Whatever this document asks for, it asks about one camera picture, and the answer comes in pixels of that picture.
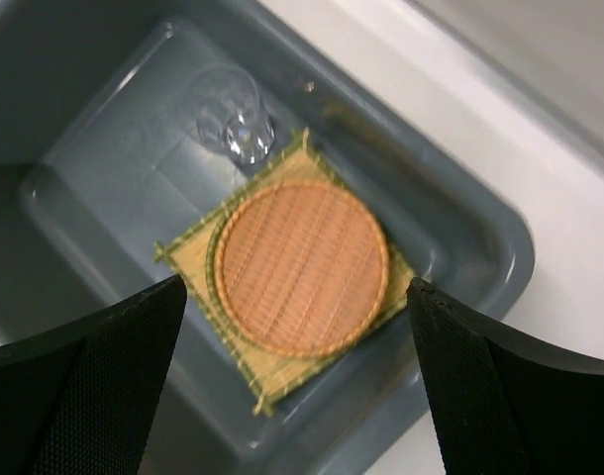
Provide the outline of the clear plastic cup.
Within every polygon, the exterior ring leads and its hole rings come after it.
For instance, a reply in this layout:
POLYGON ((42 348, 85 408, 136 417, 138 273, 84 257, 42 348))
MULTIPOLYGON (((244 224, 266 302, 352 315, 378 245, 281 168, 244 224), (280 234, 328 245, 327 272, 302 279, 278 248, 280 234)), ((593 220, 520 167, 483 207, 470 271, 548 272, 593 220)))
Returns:
POLYGON ((238 165, 266 159, 275 141, 255 80, 228 63, 199 70, 180 92, 177 114, 187 135, 238 165))

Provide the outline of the square bamboo mat tray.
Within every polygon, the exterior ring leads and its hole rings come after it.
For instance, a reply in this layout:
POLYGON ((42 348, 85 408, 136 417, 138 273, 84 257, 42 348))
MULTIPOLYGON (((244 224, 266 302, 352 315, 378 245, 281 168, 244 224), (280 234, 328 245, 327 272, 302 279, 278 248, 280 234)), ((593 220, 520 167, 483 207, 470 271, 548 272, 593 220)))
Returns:
POLYGON ((308 132, 155 256, 184 279, 259 414, 402 310, 414 277, 308 132))

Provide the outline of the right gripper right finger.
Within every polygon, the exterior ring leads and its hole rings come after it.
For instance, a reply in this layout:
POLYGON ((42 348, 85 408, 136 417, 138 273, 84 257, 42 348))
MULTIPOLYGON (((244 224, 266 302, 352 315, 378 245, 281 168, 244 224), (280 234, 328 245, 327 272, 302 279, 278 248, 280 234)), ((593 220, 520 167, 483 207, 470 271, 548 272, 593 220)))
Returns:
POLYGON ((604 360, 487 317, 421 278, 407 290, 449 474, 604 474, 604 360))

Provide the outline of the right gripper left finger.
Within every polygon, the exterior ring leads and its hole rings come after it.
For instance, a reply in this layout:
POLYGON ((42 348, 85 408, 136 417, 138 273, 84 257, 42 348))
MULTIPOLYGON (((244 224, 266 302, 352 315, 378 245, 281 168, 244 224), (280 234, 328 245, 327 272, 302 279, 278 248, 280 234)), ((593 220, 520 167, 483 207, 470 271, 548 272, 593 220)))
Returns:
POLYGON ((135 474, 184 316, 169 277, 0 346, 0 474, 135 474))

